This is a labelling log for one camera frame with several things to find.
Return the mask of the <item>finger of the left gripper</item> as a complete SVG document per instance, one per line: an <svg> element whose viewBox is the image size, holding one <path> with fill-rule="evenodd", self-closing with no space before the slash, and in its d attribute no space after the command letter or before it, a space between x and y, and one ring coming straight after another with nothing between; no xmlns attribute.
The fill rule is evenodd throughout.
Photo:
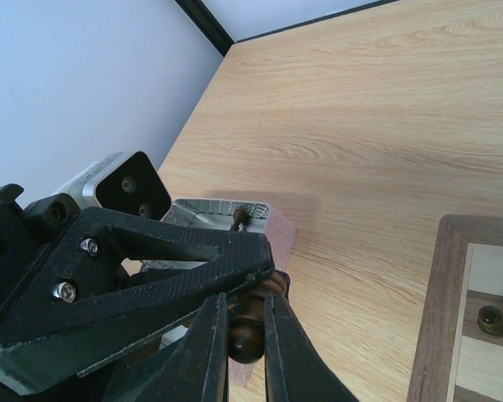
<svg viewBox="0 0 503 402"><path fill-rule="evenodd" d="M263 234L81 211L0 319L0 383L38 394L129 354L273 272Z"/></svg>

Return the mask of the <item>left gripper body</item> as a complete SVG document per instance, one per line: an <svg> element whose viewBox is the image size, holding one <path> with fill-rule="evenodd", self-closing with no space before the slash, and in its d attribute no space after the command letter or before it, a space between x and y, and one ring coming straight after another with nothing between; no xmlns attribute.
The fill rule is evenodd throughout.
<svg viewBox="0 0 503 402"><path fill-rule="evenodd" d="M28 283L42 256L80 213L77 202L58 193L22 208L17 198L23 188L0 187L0 319Z"/></svg>

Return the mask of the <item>dark pawn chess piece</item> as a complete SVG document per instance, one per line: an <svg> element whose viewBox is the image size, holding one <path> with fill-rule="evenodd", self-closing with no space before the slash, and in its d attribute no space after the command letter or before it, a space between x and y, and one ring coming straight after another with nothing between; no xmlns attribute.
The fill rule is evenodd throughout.
<svg viewBox="0 0 503 402"><path fill-rule="evenodd" d="M479 329L493 337L503 337L503 312L491 305L482 306L478 311L477 325Z"/></svg>

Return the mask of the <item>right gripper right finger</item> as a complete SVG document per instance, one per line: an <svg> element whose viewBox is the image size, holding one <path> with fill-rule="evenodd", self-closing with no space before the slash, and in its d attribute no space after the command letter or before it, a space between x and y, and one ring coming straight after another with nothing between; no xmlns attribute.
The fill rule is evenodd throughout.
<svg viewBox="0 0 503 402"><path fill-rule="evenodd" d="M268 401L356 401L324 363L284 296L265 300Z"/></svg>

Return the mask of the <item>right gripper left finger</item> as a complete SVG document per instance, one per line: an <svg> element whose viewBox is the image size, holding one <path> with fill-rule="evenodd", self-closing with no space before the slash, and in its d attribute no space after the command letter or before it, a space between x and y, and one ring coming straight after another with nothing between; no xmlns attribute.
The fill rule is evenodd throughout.
<svg viewBox="0 0 503 402"><path fill-rule="evenodd" d="M105 401L227 401L226 295L208 297L186 335L135 364L116 367Z"/></svg>

